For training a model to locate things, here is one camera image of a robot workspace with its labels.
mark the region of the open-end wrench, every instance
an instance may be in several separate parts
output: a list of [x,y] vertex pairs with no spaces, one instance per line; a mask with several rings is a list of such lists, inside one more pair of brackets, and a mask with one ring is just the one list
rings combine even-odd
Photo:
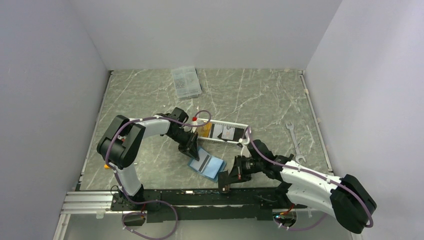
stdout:
[[294,158],[294,160],[296,161],[296,163],[301,164],[301,160],[303,160],[306,163],[306,159],[305,157],[301,154],[301,151],[299,150],[299,145],[298,145],[298,141],[296,140],[296,135],[295,135],[295,125],[290,123],[286,123],[285,127],[290,130],[290,135],[291,135],[291,139],[293,140],[293,144],[294,144],[294,149],[296,149],[296,157]]

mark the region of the purple cable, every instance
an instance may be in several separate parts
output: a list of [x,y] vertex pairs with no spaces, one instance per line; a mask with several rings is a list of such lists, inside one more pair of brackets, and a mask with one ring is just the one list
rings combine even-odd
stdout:
[[175,208],[174,208],[171,204],[169,204],[168,202],[166,202],[166,201],[162,201],[162,200],[150,200],[150,201],[141,201],[141,202],[137,202],[137,201],[133,201],[133,200],[130,198],[130,196],[128,195],[127,191],[125,191],[124,187],[122,186],[121,180],[119,179],[119,176],[118,176],[118,173],[116,172],[115,167],[113,167],[112,165],[110,165],[110,164],[109,164],[109,156],[110,156],[110,154],[111,154],[111,149],[112,149],[112,146],[114,145],[115,141],[117,140],[117,138],[118,138],[119,134],[120,134],[120,133],[121,133],[121,132],[122,132],[122,131],[123,131],[123,130],[124,130],[124,129],[128,126],[128,125],[130,125],[130,124],[138,123],[138,122],[140,122],[140,121],[141,121],[141,122],[143,122],[143,121],[154,120],[154,119],[168,120],[168,121],[171,121],[171,122],[174,122],[174,123],[177,123],[177,124],[183,125],[183,126],[187,126],[187,127],[193,127],[193,128],[194,128],[194,127],[202,127],[202,126],[205,126],[206,124],[208,124],[208,123],[211,121],[211,119],[212,119],[212,114],[211,114],[208,110],[200,110],[200,111],[196,112],[196,114],[195,114],[194,116],[195,116],[195,117],[197,117],[197,115],[199,115],[200,113],[207,113],[207,114],[209,114],[209,119],[208,119],[205,123],[202,123],[202,124],[199,124],[199,125],[192,125],[192,124],[188,124],[188,123],[183,123],[183,122],[177,121],[177,120],[175,120],[175,119],[168,118],[168,117],[163,117],[163,116],[160,116],[160,117],[150,116],[150,117],[146,117],[146,118],[143,118],[143,119],[134,119],[134,120],[131,120],[131,121],[126,122],[124,125],[122,125],[122,126],[118,129],[118,131],[117,131],[117,132],[115,133],[115,135],[113,136],[112,140],[110,141],[109,147],[107,148],[106,155],[104,156],[104,161],[105,161],[106,165],[114,171],[114,172],[113,172],[113,174],[115,175],[116,181],[118,182],[118,186],[120,186],[120,187],[121,187],[121,189],[120,189],[120,190],[121,190],[121,191],[122,191],[122,193],[125,195],[126,199],[128,199],[128,201],[129,201],[129,202],[131,202],[131,203],[133,203],[133,204],[135,204],[135,205],[149,204],[149,203],[161,203],[161,204],[165,204],[165,205],[169,206],[169,207],[172,209],[173,213],[175,214],[175,225],[174,225],[174,227],[173,227],[172,231],[171,231],[170,233],[168,233],[166,236],[163,236],[163,237],[157,237],[157,238],[156,238],[156,237],[149,237],[149,236],[143,235],[143,234],[141,234],[141,233],[139,233],[139,232],[137,232],[137,231],[134,231],[133,229],[131,229],[131,228],[129,228],[129,227],[127,227],[127,226],[125,225],[125,223],[124,223],[124,219],[125,219],[127,216],[129,216],[129,215],[140,215],[140,216],[145,216],[146,214],[145,214],[145,213],[142,213],[142,212],[130,212],[130,213],[128,213],[128,214],[125,214],[125,215],[122,217],[122,225],[123,225],[123,227],[124,227],[126,230],[128,230],[128,231],[130,231],[131,233],[136,234],[136,235],[138,235],[138,236],[140,236],[140,237],[142,237],[142,238],[145,238],[145,239],[149,239],[149,240],[163,240],[163,239],[168,238],[168,237],[169,237],[169,236],[171,236],[172,234],[174,234],[174,233],[175,233],[175,231],[177,230],[177,225],[178,225],[178,215],[177,215],[177,211],[175,210]]
[[[285,227],[288,231],[306,231],[306,230],[311,230],[313,228],[315,228],[316,226],[318,226],[325,218],[327,217],[327,214],[324,213],[324,215],[322,215],[322,217],[320,219],[318,219],[318,221],[316,221],[314,224],[308,226],[308,227],[304,227],[304,228],[288,228]],[[280,224],[274,219],[274,223],[276,223],[278,226],[280,226]]]
[[[277,165],[277,166],[281,166],[281,167],[283,167],[283,168],[289,168],[289,169],[294,169],[294,170],[299,170],[297,167],[295,167],[295,166],[289,166],[289,165],[285,165],[285,164],[281,164],[281,163],[278,163],[278,162],[276,162],[276,161],[273,161],[273,160],[271,160],[271,159],[268,159],[266,156],[264,156],[260,151],[259,151],[259,149],[256,147],[256,145],[254,144],[254,142],[253,142],[253,140],[252,140],[252,136],[251,136],[251,129],[250,129],[250,126],[248,126],[247,128],[249,128],[246,132],[247,132],[247,135],[248,135],[248,137],[249,137],[249,139],[250,139],[250,142],[251,142],[251,144],[252,144],[252,146],[253,146],[253,148],[256,150],[256,152],[263,158],[263,159],[265,159],[266,161],[268,161],[268,162],[270,162],[270,163],[272,163],[272,164],[274,164],[274,165]],[[322,180],[327,180],[327,178],[325,177],[325,176],[321,176],[321,175],[319,175],[318,173],[316,173],[316,172],[313,172],[313,171],[311,171],[311,170],[308,170],[308,169],[304,169],[304,168],[301,168],[300,169],[300,171],[302,171],[302,172],[305,172],[305,173],[309,173],[309,174],[312,174],[312,175],[314,175],[314,176],[316,176],[316,177],[318,177],[318,178],[320,178],[320,179],[322,179]],[[371,213],[370,213],[370,210],[368,210],[368,208],[367,208],[367,206],[365,205],[365,203],[364,203],[364,201],[362,201],[362,199],[354,192],[354,191],[352,191],[352,190],[350,190],[348,187],[346,187],[346,186],[344,186],[344,185],[342,185],[342,184],[340,184],[340,183],[338,183],[338,182],[335,182],[335,181],[333,181],[333,180],[330,180],[330,183],[331,184],[334,184],[334,185],[337,185],[338,187],[340,187],[340,188],[342,188],[342,189],[344,189],[344,190],[346,190],[348,193],[350,193],[354,198],[356,198],[356,200],[358,200],[358,202],[359,202],[359,204],[363,207],[363,210],[365,211],[365,213],[366,213],[366,216],[368,217],[368,219],[369,219],[369,224],[368,225],[365,225],[365,227],[366,228],[372,228],[373,226],[374,226],[374,220],[373,220],[373,217],[371,216]]]

